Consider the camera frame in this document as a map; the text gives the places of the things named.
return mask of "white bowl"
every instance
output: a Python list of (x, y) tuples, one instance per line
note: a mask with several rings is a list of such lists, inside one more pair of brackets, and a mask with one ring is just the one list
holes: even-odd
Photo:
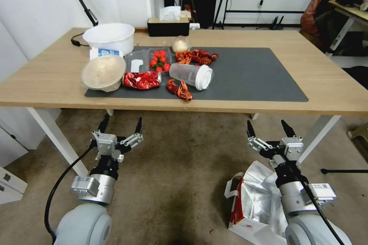
[(82, 83), (92, 90), (111, 92), (119, 89), (127, 63), (115, 55), (90, 60), (82, 69)]
[(101, 24), (86, 30), (83, 39), (91, 48), (122, 51), (126, 55), (133, 51), (134, 32), (134, 27), (128, 24)]

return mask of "plastic cup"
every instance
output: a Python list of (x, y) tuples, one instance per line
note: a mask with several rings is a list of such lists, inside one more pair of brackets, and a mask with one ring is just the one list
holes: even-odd
[(212, 78), (213, 70), (207, 65), (194, 66), (174, 63), (170, 67), (169, 75), (186, 84), (195, 86), (197, 90), (207, 89)]

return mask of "red jacket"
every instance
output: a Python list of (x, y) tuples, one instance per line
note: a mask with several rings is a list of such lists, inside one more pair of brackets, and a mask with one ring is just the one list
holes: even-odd
[(318, 32), (314, 22), (314, 15), (320, 2), (321, 0), (311, 0), (300, 19), (300, 24), (302, 25), (303, 29), (310, 34), (315, 34)]

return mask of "dark gray desk mat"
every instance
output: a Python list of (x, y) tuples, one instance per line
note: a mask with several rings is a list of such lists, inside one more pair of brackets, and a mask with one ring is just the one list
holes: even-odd
[[(134, 50), (150, 47), (135, 47)], [(208, 89), (198, 91), (188, 86), (194, 100), (230, 101), (308, 101), (303, 91), (269, 48), (202, 47), (219, 58), (210, 67), (214, 78)], [(166, 89), (169, 76), (163, 76), (159, 88), (137, 90), (123, 85), (106, 93), (87, 90), (86, 97), (176, 99)]]

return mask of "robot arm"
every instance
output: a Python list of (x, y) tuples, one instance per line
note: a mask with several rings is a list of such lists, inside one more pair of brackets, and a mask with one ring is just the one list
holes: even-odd
[(57, 245), (103, 245), (112, 226), (107, 208), (114, 195), (114, 184), (118, 179), (118, 166), (124, 154), (143, 141), (142, 121), (138, 121), (136, 131), (128, 138), (101, 133), (106, 129), (108, 119), (101, 122), (99, 130), (93, 131), (98, 148), (98, 164), (88, 177), (76, 176), (72, 191), (84, 203), (69, 211), (61, 219), (57, 230)]
[(277, 174), (276, 186), (281, 192), (281, 203), (288, 226), (285, 238), (289, 245), (351, 245), (347, 235), (326, 219), (319, 208), (333, 201), (336, 195), (329, 184), (309, 184), (299, 170), (303, 150), (301, 137), (281, 121), (286, 138), (264, 142), (256, 137), (248, 121), (248, 144), (261, 156), (270, 160)]

